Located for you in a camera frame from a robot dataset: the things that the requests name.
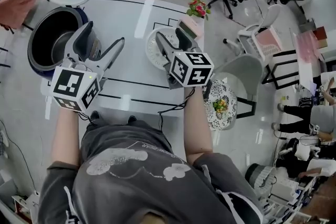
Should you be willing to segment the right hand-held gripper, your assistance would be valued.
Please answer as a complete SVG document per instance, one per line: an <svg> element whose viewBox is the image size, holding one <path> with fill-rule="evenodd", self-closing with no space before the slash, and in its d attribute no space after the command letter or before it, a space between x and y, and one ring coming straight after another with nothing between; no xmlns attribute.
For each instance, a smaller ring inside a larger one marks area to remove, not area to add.
<svg viewBox="0 0 336 224"><path fill-rule="evenodd" d="M176 28L179 48L174 47L160 32L155 34L155 41L163 57L168 61L164 65L169 88L202 87L207 85L214 64L207 53L186 31Z"/></svg>

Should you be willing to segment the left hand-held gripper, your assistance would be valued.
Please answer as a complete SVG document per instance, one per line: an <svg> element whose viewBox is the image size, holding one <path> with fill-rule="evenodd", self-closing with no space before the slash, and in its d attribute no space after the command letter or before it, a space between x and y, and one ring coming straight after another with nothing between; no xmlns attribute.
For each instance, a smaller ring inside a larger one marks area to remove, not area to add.
<svg viewBox="0 0 336 224"><path fill-rule="evenodd" d="M75 112L87 113L103 88L104 72L111 68L125 38L113 42L95 60L89 59L93 47L93 21L78 28L66 42L64 61L57 66L51 82L51 96L57 104Z"/></svg>

